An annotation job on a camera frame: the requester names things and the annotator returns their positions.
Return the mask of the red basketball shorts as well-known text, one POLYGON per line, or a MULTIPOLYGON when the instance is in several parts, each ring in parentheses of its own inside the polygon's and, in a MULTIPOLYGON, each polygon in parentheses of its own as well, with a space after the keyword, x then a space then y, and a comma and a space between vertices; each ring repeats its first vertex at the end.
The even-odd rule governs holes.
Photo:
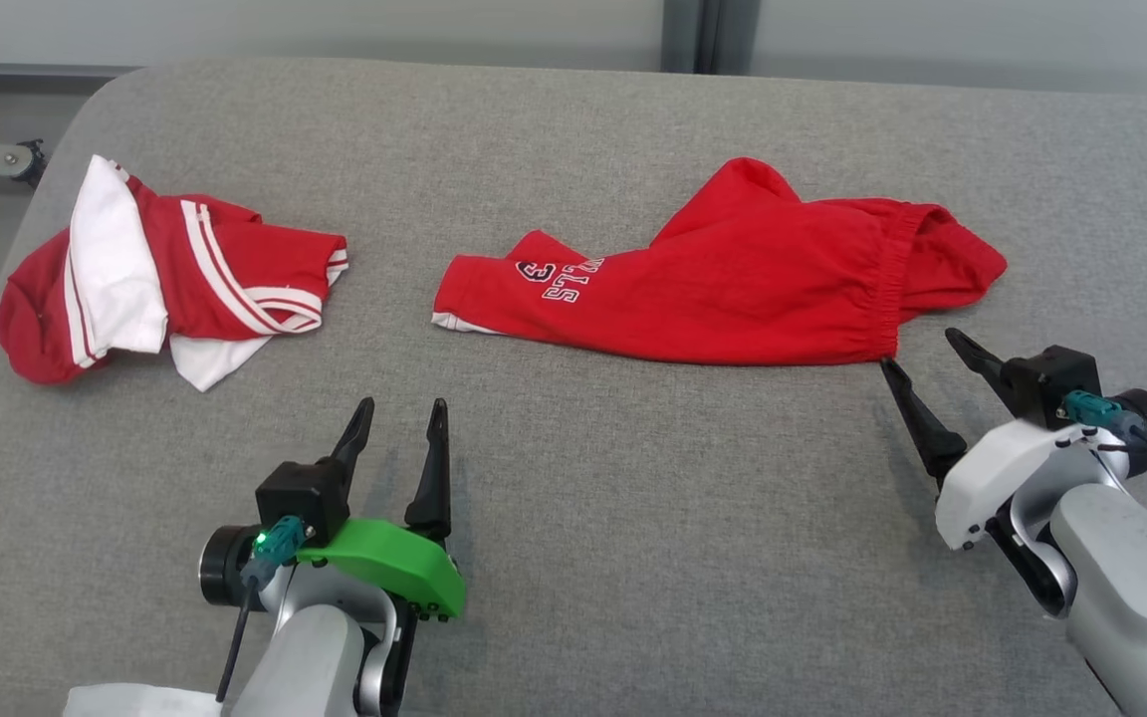
POLYGON ((506 257, 459 255, 432 322, 647 361, 873 363, 902 324, 978 303, 1007 267, 946 208, 804 201, 739 157, 645 248, 591 258, 532 231, 506 257))

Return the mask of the red white basketball jersey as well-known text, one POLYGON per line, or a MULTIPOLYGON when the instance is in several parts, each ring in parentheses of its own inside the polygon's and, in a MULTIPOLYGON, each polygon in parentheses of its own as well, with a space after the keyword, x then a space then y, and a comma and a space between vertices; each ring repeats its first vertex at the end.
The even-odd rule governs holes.
POLYGON ((0 346, 36 384, 65 384, 119 354, 169 353, 205 391, 270 340, 317 330, 348 265, 337 233, 163 195, 95 155, 68 226, 6 280, 0 346))

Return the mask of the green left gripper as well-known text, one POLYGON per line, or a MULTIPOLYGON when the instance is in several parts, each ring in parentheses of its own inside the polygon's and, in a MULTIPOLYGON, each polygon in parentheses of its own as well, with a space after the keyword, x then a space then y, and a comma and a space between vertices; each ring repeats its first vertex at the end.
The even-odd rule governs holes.
MULTIPOLYGON (((331 460, 340 467, 340 485, 353 484, 356 458, 362 453, 376 411, 372 396, 356 405, 331 460)), ((323 560, 329 567, 356 580, 370 583, 397 598, 414 603, 420 611, 442 621, 463 615, 465 578, 438 544, 446 544, 452 532, 448 405, 434 400, 426 430, 428 449, 418 491, 404 512, 405 528, 385 519, 349 519, 322 548, 304 545, 297 551, 301 562, 323 560)))

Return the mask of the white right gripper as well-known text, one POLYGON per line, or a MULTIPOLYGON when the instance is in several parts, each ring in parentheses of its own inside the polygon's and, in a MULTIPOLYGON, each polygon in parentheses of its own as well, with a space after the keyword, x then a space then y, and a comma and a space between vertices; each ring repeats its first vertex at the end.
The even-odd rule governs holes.
MULTIPOLYGON (((1005 363, 957 328, 947 328, 944 337, 965 367, 983 377, 1005 410, 1016 414, 1015 388, 1002 376, 1005 363)), ((985 434, 968 452, 963 437, 949 430, 915 393, 896 359, 881 358, 879 366, 924 473, 942 489, 936 527, 950 550, 978 541, 1005 505, 1021 540, 1031 541, 1074 488, 1121 489, 1128 478, 1128 453, 1111 450, 1121 443, 1105 428, 1091 435, 1082 424, 1048 431, 1014 419, 985 434)))

